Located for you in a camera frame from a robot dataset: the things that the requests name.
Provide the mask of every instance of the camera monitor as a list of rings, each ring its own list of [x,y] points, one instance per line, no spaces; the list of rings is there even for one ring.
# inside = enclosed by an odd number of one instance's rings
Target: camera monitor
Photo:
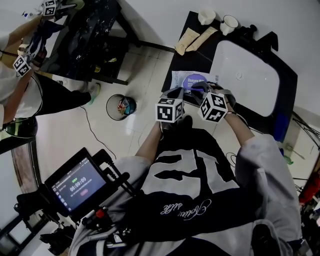
[[[107,199],[111,181],[94,163],[87,149],[81,149],[45,182],[57,211],[80,220]]]

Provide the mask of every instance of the red button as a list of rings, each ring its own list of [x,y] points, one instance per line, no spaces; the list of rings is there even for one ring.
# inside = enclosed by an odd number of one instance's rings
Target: red button
[[[105,216],[105,212],[100,209],[95,213],[95,216],[97,216],[99,219],[102,219]]]

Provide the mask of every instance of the paper packet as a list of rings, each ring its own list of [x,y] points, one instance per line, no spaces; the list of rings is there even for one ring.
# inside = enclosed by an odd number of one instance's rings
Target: paper packet
[[[189,27],[186,29],[179,42],[175,45],[175,50],[178,54],[184,55],[186,48],[198,37],[199,33],[193,31]]]
[[[197,71],[172,71],[172,79],[170,89],[183,87],[186,91],[190,91],[192,85],[204,81],[215,84],[220,83],[219,74],[208,74]]]
[[[185,51],[196,51],[214,32],[218,31],[212,26],[208,27]]]

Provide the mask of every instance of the black pants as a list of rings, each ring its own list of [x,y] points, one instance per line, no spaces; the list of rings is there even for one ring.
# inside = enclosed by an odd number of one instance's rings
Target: black pants
[[[69,91],[60,83],[43,75],[36,75],[42,88],[42,107],[35,116],[71,110],[91,100],[89,92]]]

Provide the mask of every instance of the purple label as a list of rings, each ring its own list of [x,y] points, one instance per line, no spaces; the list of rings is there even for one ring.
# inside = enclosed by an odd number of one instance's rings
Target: purple label
[[[199,83],[199,82],[207,82],[207,79],[201,75],[201,74],[191,74],[191,75],[188,75],[184,81],[183,81],[183,87],[186,89],[186,90],[194,90],[194,91],[203,91],[202,89],[192,89],[191,86],[193,86],[194,84],[196,83]]]

